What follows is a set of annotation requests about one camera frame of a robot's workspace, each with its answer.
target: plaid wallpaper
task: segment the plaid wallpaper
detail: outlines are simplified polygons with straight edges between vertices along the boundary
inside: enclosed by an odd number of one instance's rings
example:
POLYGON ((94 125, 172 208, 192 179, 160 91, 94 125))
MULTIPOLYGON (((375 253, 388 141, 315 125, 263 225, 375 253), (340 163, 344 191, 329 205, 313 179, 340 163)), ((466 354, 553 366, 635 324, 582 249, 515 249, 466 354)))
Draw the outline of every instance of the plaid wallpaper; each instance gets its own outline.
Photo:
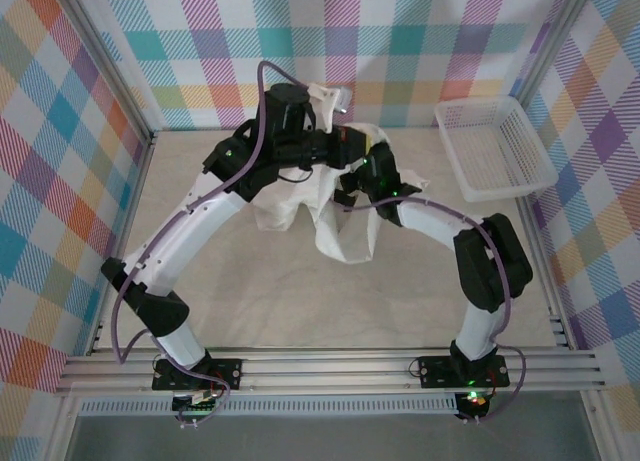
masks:
POLYGON ((85 3, 152 123, 193 129, 255 115, 262 58, 350 86, 341 122, 430 125, 440 100, 517 91, 564 0, 85 3))
POLYGON ((57 1, 0 0, 1 460, 35 458, 51 429, 141 150, 57 1))
POLYGON ((564 307, 640 459, 640 0, 590 0, 529 109, 560 173, 535 202, 564 307))

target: vent grille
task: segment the vent grille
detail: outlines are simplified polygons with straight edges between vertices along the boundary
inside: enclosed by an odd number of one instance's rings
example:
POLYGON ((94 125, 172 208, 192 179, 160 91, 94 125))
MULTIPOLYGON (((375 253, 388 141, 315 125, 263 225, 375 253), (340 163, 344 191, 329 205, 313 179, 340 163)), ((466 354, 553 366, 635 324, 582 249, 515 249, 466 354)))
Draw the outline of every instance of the vent grille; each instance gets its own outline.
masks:
MULTIPOLYGON (((88 398, 80 416, 168 415, 172 398, 88 398)), ((457 413, 453 394, 413 394, 386 396, 254 396, 236 394, 219 415, 353 415, 353 414, 453 414, 457 413)))

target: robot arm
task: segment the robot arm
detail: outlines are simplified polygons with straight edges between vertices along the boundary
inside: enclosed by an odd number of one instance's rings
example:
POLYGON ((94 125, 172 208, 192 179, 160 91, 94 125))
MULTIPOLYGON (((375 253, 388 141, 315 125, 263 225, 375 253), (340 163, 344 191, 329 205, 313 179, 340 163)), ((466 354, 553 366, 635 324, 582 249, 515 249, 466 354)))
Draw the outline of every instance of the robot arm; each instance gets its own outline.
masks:
MULTIPOLYGON (((263 187, 277 181, 280 169, 310 170, 314 164, 336 169, 352 166, 354 171, 341 177, 342 189, 336 191, 336 199, 340 195, 348 201, 350 193, 362 191, 383 219, 422 232, 454 251, 469 306, 462 330, 451 345, 451 357, 462 380, 475 379, 496 352, 491 335, 504 316, 505 300, 496 264, 476 230, 438 209, 436 203, 429 204, 417 188, 401 181, 387 143, 369 147, 364 133, 332 126, 327 106, 342 110, 340 93, 313 86, 309 92, 291 84, 272 86, 265 93, 265 142, 251 169, 219 196, 194 203, 247 164, 257 142, 257 119, 240 126, 204 161, 203 172, 189 194, 159 228, 168 231, 143 265, 138 260, 155 235, 122 261, 109 258, 102 272, 120 289, 137 268, 124 300, 180 365, 193 372, 211 373, 211 358, 187 323, 189 308, 173 291, 184 267, 224 222, 263 187), (321 98, 319 109, 312 107, 309 93, 316 100, 321 98), (322 129, 315 129, 316 111, 320 112, 318 124, 324 125, 322 129), (409 196, 413 202, 403 201, 409 196), (398 197, 398 201, 379 203, 392 197, 398 197), (173 215, 180 211, 185 214, 174 223, 173 215)), ((476 221, 490 232, 505 263, 511 293, 518 296, 532 279, 532 271, 513 227, 502 215, 476 221)))

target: white plastic basket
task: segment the white plastic basket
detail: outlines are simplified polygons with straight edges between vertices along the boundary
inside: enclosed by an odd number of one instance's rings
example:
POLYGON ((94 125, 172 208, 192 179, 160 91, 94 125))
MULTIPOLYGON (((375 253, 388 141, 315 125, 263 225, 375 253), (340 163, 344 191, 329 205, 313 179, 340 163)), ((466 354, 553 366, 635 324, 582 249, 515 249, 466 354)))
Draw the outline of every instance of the white plastic basket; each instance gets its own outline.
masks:
POLYGON ((435 113, 467 201, 515 198, 558 181, 540 137, 514 98, 445 101, 435 113))

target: white cloth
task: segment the white cloth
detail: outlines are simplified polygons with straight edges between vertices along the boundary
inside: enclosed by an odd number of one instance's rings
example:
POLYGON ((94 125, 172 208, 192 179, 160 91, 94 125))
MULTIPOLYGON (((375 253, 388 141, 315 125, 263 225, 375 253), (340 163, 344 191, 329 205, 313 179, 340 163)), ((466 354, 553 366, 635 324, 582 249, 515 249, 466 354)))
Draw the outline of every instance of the white cloth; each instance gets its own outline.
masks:
MULTIPOLYGON (((347 126, 366 133, 371 137, 372 144, 389 143, 386 133, 375 125, 350 123, 347 126)), ((298 207, 303 204, 311 213, 316 228, 316 247, 321 253, 347 264, 370 261, 382 219, 375 209, 368 209, 347 214, 344 223, 341 223, 337 215, 341 215, 342 210, 331 202, 339 177, 350 170, 350 166, 338 170, 318 165, 314 166, 311 177, 302 183, 278 181, 267 186, 252 201, 258 229, 286 231, 293 223, 298 207)), ((428 185, 428 181, 411 170, 399 169, 399 172, 405 183, 422 190, 428 185)), ((299 180, 306 178, 309 173, 294 168, 282 172, 282 175, 299 180)), ((356 206, 369 203, 367 196, 360 193, 356 206)))

